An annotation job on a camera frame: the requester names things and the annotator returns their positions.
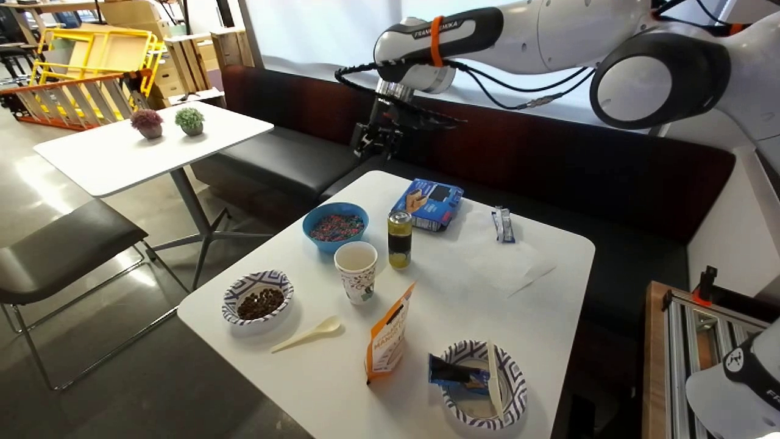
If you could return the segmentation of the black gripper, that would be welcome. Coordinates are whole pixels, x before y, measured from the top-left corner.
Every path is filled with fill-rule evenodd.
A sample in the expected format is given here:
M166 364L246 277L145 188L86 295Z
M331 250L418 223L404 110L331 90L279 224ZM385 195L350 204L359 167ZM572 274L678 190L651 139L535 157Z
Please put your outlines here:
M359 122L350 133L350 151L359 160L391 160L410 133L426 133L444 125L435 113L416 108L412 96L412 88L388 82L373 88L367 121Z

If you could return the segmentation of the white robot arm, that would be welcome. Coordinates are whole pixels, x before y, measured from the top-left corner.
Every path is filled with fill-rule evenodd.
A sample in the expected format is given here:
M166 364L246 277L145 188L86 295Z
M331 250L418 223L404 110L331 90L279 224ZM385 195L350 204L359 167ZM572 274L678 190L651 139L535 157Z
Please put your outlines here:
M780 12L714 35L655 18L647 0L513 0L391 24L370 67L406 93L440 93L472 61L517 77L588 69L593 113L619 130L719 110L763 150L780 139Z

